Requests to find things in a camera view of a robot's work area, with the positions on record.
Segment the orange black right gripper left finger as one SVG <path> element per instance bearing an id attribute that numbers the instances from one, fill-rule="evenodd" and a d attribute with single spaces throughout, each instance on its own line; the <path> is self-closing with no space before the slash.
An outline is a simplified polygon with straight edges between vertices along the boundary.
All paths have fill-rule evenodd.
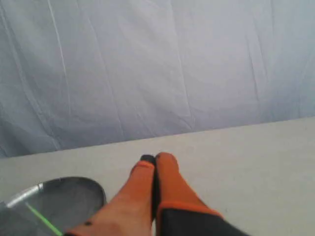
<path id="1" fill-rule="evenodd" d="M 150 236 L 155 158 L 142 155 L 113 199 L 66 236 Z"/>

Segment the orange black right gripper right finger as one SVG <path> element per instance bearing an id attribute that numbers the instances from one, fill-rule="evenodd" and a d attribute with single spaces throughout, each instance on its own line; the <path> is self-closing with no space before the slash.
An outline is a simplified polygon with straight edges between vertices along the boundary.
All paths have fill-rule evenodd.
<path id="1" fill-rule="evenodd" d="M 182 177 L 174 155 L 156 156 L 159 204 L 158 236 L 246 236 L 209 208 Z"/>

